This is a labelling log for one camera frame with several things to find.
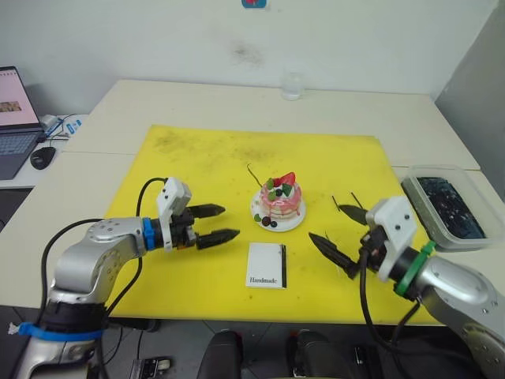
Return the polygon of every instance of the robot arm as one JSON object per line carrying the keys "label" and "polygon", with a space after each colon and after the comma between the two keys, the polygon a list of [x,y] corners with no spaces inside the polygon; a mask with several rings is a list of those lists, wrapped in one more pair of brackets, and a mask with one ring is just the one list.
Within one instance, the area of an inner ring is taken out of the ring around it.
{"label": "robot arm", "polygon": [[203,249],[238,235],[239,231],[231,229],[198,235],[193,231],[195,217],[217,216],[225,209],[218,205],[186,207],[190,199],[188,187],[169,178],[157,200],[159,219],[99,221],[62,254],[40,323],[20,325],[19,333],[32,338],[17,371],[18,379],[38,375],[38,369],[49,365],[86,367],[103,333],[105,303],[127,261],[162,247],[167,251],[194,245]]}
{"label": "robot arm", "polygon": [[[395,292],[409,300],[420,298],[428,312],[458,334],[489,379],[505,377],[505,298],[481,273],[429,257],[432,246],[421,252],[410,245],[417,226],[406,197],[392,197],[369,212],[352,205],[340,208],[353,220],[368,225],[361,239],[360,259],[382,281],[395,282]],[[325,257],[353,279],[359,264],[327,239],[310,234]]]}

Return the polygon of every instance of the laptop keyboard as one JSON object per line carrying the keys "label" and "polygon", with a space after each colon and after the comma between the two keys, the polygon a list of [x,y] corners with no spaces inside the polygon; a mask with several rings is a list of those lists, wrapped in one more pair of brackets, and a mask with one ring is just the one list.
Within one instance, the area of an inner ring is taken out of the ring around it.
{"label": "laptop keyboard", "polygon": [[0,136],[0,156],[23,154],[37,138],[37,133]]}

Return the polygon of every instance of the computer mouse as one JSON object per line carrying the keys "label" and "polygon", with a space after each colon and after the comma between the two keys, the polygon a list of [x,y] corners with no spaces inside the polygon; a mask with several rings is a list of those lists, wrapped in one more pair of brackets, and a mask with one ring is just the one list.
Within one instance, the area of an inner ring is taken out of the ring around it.
{"label": "computer mouse", "polygon": [[53,159],[54,154],[56,153],[56,149],[52,147],[40,148],[39,150],[35,150],[30,155],[30,163],[37,170],[43,170],[51,160]]}

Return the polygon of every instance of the small tag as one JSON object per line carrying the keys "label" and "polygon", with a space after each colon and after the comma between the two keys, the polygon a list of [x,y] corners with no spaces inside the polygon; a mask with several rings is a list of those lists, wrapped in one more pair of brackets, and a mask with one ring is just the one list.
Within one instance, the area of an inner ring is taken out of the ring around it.
{"label": "small tag", "polygon": [[242,0],[244,8],[264,8],[267,6],[267,0]]}
{"label": "small tag", "polygon": [[13,324],[12,322],[9,323],[9,331],[7,332],[7,334],[17,334],[19,332],[19,326],[16,326],[15,324]]}
{"label": "small tag", "polygon": [[251,243],[245,285],[286,288],[286,246],[278,243]]}

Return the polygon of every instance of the black cable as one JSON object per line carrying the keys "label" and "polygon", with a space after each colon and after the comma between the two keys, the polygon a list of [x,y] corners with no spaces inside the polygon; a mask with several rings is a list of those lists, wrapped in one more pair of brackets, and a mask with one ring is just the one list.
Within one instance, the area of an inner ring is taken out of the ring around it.
{"label": "black cable", "polygon": [[379,333],[376,331],[376,328],[373,324],[372,321],[372,316],[370,315],[370,311],[368,309],[368,300],[366,298],[366,272],[367,272],[367,264],[368,264],[368,256],[369,252],[368,251],[363,251],[361,253],[361,259],[360,259],[360,303],[361,303],[361,310],[363,312],[363,317],[365,318],[366,325],[368,327],[368,330],[370,331],[370,334],[372,335],[372,338],[376,343],[378,343],[382,348],[384,348],[387,351],[390,351],[393,354],[400,354],[400,355],[435,355],[435,356],[445,356],[448,358],[452,359],[457,359],[460,361],[463,361],[464,363],[474,367],[474,363],[471,359],[466,357],[465,355],[461,355],[459,353],[453,352],[453,351],[447,351],[447,350],[427,350],[427,351],[408,351],[402,348],[399,348],[397,346],[392,345],[391,343],[387,342],[384,340]]}
{"label": "black cable", "polygon": [[121,341],[122,341],[122,338],[123,338],[123,327],[121,327],[119,329],[119,338],[118,338],[118,343],[116,343],[116,348],[114,349],[114,353],[112,353],[112,355],[107,359],[107,361],[104,363],[105,365],[107,365],[112,359],[114,359],[114,357],[116,356],[116,354],[118,353],[119,351],[119,346],[121,345]]}
{"label": "black cable", "polygon": [[77,116],[77,113],[72,113],[72,114],[68,114],[66,115],[64,118],[59,118],[58,117],[58,124],[55,126],[54,129],[56,128],[59,128],[61,126],[62,130],[60,130],[59,132],[57,132],[54,136],[56,137],[57,135],[63,133],[65,131],[65,127],[63,126],[63,122],[68,118],[68,117],[72,117],[72,116]]}
{"label": "black cable", "polygon": [[83,225],[85,223],[97,223],[101,220],[102,219],[86,219],[86,220],[77,221],[75,223],[71,223],[70,225],[64,227],[58,233],[56,233],[53,236],[53,238],[51,238],[50,241],[47,243],[46,248],[44,249],[44,251],[42,253],[42,259],[40,262],[40,276],[42,279],[42,295],[40,296],[40,309],[39,309],[39,314],[37,315],[35,325],[39,326],[40,319],[42,318],[44,310],[46,309],[46,302],[47,302],[47,256],[49,255],[49,251],[51,250],[51,247],[58,240],[58,238],[60,238],[62,235],[64,235],[70,229],[73,229],[73,228]]}
{"label": "black cable", "polygon": [[[412,316],[419,310],[421,307],[421,301],[419,299],[416,299],[416,303],[413,305],[413,307],[409,310],[409,312],[406,313],[405,316],[403,316],[403,319],[400,320],[398,325],[396,325],[395,330],[393,331],[393,334],[391,336],[391,344],[393,346],[398,345],[398,338],[400,337],[400,332],[402,331],[403,327],[406,325],[407,322],[412,318]],[[409,372],[406,370],[404,365],[402,364],[402,361],[400,360],[400,357],[398,354],[393,354],[393,362],[395,363],[396,369],[398,372],[405,378],[405,379],[413,379],[413,377],[409,374]]]}
{"label": "black cable", "polygon": [[139,335],[139,340],[137,342],[137,359],[140,359],[140,344],[142,343],[142,336],[144,335],[144,331],[140,331],[140,335]]}
{"label": "black cable", "polygon": [[163,182],[166,183],[167,179],[166,178],[150,178],[147,180],[144,185],[142,186],[142,189],[139,192],[139,198],[137,200],[137,210],[135,211],[135,216],[140,216],[140,206],[142,205],[142,197],[144,197],[144,192],[145,190],[149,187],[149,185],[153,182]]}
{"label": "black cable", "polygon": [[413,305],[413,307],[409,310],[409,312],[406,313],[405,316],[403,316],[403,319],[400,320],[398,325],[396,325],[395,330],[393,331],[393,334],[391,336],[391,344],[392,345],[397,345],[398,344],[398,338],[400,337],[400,332],[402,331],[403,327],[406,325],[407,322],[412,318],[414,314],[421,308],[421,302],[419,299],[416,299],[416,303]]}
{"label": "black cable", "polygon": [[16,314],[17,318],[19,318],[21,322],[24,322],[24,318],[21,316],[21,313],[19,313],[19,310],[17,310],[15,306],[11,306],[11,308],[13,309],[13,312]]}
{"label": "black cable", "polygon": [[51,142],[52,141],[68,141],[70,138],[57,138],[57,136],[47,138],[49,141],[49,147],[51,147]]}
{"label": "black cable", "polygon": [[[142,198],[144,197],[145,190],[149,187],[149,185],[153,182],[165,183],[166,181],[167,181],[166,178],[151,178],[144,183],[142,189],[139,192],[139,197],[137,199],[137,209],[135,211],[136,217],[140,216],[140,206],[142,205]],[[116,299],[110,304],[109,308],[107,309],[107,316],[109,316],[112,313],[116,305],[121,301],[123,296],[126,295],[126,292],[128,292],[129,289],[135,284],[141,273],[142,273],[142,257],[138,257],[138,266],[137,266],[137,272],[135,272],[135,276],[133,276],[133,278],[129,281],[129,283],[126,284],[126,287],[123,288],[123,290],[119,293],[118,297],[116,297]]]}
{"label": "black cable", "polygon": [[[145,190],[149,187],[149,185],[151,183],[153,183],[153,182],[163,182],[163,183],[165,183],[166,181],[167,181],[167,178],[151,178],[151,179],[147,180],[144,183],[144,185],[142,186],[142,189],[139,192],[139,197],[137,199],[137,208],[136,208],[136,211],[135,211],[135,216],[136,217],[140,216],[140,207],[142,205],[142,199],[144,197]],[[107,318],[110,316],[110,314],[112,313],[112,311],[114,310],[114,308],[116,307],[116,305],[126,295],[126,293],[129,291],[129,289],[135,284],[135,282],[139,278],[140,274],[142,273],[142,257],[138,257],[137,260],[138,260],[138,266],[137,266],[137,271],[135,272],[135,275],[128,282],[128,284],[126,284],[125,288],[123,288],[123,290],[119,293],[119,295],[116,297],[116,299],[110,304],[109,308],[107,308],[106,316],[105,316],[105,318],[103,320],[104,327],[105,327],[105,323],[107,322]],[[137,358],[138,358],[139,353],[140,353],[140,341],[141,341],[143,333],[144,332],[142,332],[140,334],[139,343],[137,345]],[[118,341],[118,345],[116,346],[117,349],[119,349],[119,345],[120,344],[121,344],[121,339]],[[103,349],[102,349],[101,340],[100,340],[100,342],[98,342],[98,346],[100,347],[100,349],[97,349],[96,353],[99,356],[99,368],[100,368],[100,372],[102,373],[103,379],[108,379],[109,375],[108,375],[107,370],[105,368],[106,363],[103,362]]]}
{"label": "black cable", "polygon": [[142,258],[138,257],[138,266],[137,266],[137,272],[135,272],[135,275],[133,278],[129,281],[128,284],[126,284],[126,287],[123,288],[121,292],[119,292],[119,295],[116,297],[116,299],[109,305],[109,308],[107,308],[107,311],[105,313],[105,317],[109,317],[116,305],[121,301],[123,296],[126,295],[126,292],[129,291],[129,289],[135,284],[137,279],[139,279],[140,273],[142,272]]}
{"label": "black cable", "polygon": [[102,337],[96,340],[96,360],[98,361],[98,367],[100,368],[100,373],[103,379],[109,379],[109,374],[105,370],[105,363],[103,362],[103,341]]}

